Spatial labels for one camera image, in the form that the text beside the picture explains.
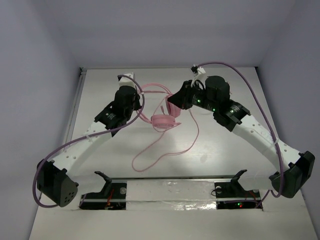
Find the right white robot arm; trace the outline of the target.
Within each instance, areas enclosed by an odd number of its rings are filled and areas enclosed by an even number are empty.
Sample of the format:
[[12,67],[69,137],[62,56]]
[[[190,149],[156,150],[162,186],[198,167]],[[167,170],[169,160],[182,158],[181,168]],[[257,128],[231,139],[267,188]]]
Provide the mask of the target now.
[[204,88],[184,81],[168,102],[182,110],[197,106],[212,112],[219,125],[247,141],[275,167],[276,172],[269,177],[244,177],[244,171],[239,171],[230,185],[235,196],[250,190],[274,190],[291,199],[310,178],[315,156],[273,139],[247,108],[230,98],[230,86],[221,76],[207,77]]

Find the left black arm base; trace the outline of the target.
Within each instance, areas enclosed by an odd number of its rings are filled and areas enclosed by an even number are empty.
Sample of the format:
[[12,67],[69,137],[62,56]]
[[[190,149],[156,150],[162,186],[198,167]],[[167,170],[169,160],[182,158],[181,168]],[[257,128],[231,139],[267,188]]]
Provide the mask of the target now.
[[81,196],[81,210],[126,210],[127,182],[115,181],[101,171],[95,171],[104,180],[99,192],[88,192]]

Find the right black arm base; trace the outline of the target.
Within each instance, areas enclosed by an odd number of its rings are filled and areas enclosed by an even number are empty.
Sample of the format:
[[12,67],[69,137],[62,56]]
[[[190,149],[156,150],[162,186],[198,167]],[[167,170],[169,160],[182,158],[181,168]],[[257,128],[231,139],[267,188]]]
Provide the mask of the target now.
[[230,181],[223,181],[214,184],[210,195],[216,199],[218,210],[241,210],[260,209],[263,210],[260,192],[244,190],[239,179],[247,170],[240,170]]

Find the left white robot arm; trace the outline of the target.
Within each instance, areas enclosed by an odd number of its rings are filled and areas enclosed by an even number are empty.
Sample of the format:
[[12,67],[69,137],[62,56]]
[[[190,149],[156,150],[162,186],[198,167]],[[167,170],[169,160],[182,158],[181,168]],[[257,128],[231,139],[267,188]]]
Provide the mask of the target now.
[[98,147],[133,124],[137,120],[133,112],[140,116],[145,103],[140,85],[120,85],[114,100],[94,118],[83,136],[61,145],[38,163],[32,182],[36,204],[46,209],[70,204],[79,190],[74,173]]

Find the pink headphones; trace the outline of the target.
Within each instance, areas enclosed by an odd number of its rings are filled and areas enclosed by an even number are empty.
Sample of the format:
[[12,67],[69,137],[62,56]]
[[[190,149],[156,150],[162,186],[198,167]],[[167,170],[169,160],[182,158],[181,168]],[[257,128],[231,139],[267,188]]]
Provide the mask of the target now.
[[160,83],[148,83],[141,88],[143,94],[166,94],[151,117],[147,117],[143,113],[139,115],[143,122],[152,125],[157,132],[165,132],[181,124],[177,121],[181,110],[173,103],[168,102],[168,98],[173,94],[166,86]]

